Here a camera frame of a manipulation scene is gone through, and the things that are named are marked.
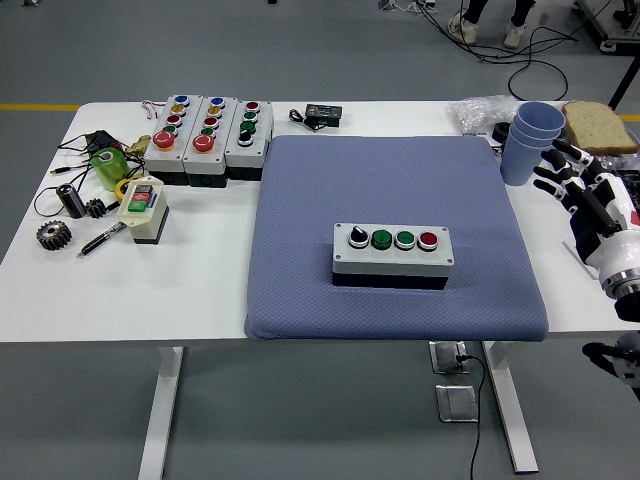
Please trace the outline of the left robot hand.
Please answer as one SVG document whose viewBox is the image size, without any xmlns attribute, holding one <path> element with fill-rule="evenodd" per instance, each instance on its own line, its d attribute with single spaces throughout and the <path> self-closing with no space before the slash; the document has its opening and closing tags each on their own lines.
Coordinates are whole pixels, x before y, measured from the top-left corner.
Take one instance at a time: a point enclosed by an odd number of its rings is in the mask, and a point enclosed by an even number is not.
<svg viewBox="0 0 640 480">
<path fill-rule="evenodd" d="M 597 367 L 639 390 L 639 333 L 629 332 L 618 338 L 613 346 L 590 342 L 582 353 Z"/>
</svg>

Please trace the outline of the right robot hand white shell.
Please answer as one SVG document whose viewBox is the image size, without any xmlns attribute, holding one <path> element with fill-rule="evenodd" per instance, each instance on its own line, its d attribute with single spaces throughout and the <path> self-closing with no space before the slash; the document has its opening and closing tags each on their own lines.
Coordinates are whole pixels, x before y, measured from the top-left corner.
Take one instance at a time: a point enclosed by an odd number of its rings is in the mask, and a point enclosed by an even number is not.
<svg viewBox="0 0 640 480">
<path fill-rule="evenodd" d="M 623 181 L 593 155 L 555 139 L 541 153 L 534 186 L 570 214 L 578 258 L 595 269 L 603 288 L 639 278 L 639 215 Z"/>
</svg>

